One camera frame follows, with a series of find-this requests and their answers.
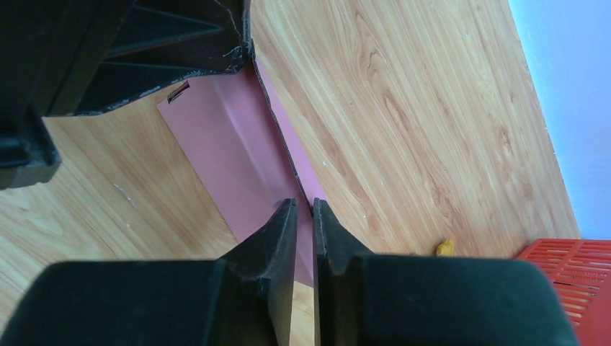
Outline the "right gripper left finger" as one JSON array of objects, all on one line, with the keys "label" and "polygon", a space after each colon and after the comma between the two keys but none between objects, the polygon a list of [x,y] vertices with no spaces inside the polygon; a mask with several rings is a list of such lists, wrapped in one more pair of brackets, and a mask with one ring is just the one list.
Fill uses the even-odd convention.
[{"label": "right gripper left finger", "polygon": [[288,345],[297,205],[217,259],[58,262],[23,295],[3,345]]}]

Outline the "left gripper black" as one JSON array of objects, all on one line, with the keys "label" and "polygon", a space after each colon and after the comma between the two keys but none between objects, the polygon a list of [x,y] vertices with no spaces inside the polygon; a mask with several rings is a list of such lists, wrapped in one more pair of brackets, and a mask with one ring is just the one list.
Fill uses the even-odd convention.
[{"label": "left gripper black", "polygon": [[249,1],[2,1],[1,188],[49,182],[47,116],[111,112],[251,59]]}]

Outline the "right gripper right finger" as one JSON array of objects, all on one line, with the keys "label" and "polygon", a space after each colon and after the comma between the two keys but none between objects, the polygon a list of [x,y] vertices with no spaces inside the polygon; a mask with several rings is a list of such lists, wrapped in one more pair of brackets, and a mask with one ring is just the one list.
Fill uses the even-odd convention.
[{"label": "right gripper right finger", "polygon": [[516,259],[377,254],[313,203],[317,345],[576,345],[551,284]]}]

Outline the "pink paper box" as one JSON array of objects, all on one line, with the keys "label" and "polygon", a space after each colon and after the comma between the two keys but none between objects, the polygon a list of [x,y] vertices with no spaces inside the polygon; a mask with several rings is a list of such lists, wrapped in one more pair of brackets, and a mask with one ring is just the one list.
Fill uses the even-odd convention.
[{"label": "pink paper box", "polygon": [[312,285],[311,207],[325,192],[264,65],[188,79],[158,109],[237,241],[296,201],[295,279]]}]

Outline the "yellow fried food toy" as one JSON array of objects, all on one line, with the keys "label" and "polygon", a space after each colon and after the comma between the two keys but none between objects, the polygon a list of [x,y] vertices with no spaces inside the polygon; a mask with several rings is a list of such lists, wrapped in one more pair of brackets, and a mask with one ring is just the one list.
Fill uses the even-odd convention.
[{"label": "yellow fried food toy", "polygon": [[453,257],[455,255],[455,242],[452,239],[444,239],[437,245],[435,255],[438,257]]}]

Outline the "red plastic basket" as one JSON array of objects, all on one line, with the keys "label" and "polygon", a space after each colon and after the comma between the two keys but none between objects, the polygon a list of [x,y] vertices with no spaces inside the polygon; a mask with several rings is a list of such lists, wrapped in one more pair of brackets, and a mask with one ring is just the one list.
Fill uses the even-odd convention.
[{"label": "red plastic basket", "polygon": [[610,344],[610,241],[537,239],[518,256],[547,276],[581,345]]}]

